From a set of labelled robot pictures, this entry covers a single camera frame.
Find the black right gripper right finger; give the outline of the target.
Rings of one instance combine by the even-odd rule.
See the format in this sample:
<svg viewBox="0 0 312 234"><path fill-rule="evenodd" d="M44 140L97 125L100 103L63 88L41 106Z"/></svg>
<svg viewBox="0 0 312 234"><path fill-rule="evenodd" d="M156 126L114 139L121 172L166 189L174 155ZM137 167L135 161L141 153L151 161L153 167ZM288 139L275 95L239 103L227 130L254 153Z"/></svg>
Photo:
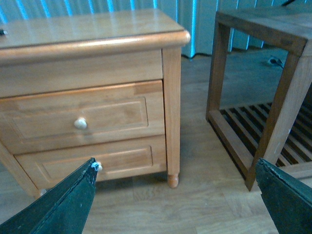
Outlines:
<svg viewBox="0 0 312 234"><path fill-rule="evenodd" d="M312 232L312 189L264 159L255 166L264 204L280 234Z"/></svg>

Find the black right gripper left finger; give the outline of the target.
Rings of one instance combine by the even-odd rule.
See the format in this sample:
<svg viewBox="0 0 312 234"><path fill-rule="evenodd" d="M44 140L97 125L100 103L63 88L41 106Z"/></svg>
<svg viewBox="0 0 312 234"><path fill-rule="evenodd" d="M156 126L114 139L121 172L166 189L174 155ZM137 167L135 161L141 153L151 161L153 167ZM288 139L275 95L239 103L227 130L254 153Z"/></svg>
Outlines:
<svg viewBox="0 0 312 234"><path fill-rule="evenodd" d="M80 234L96 193L98 163L89 159L55 187L5 221L2 234Z"/></svg>

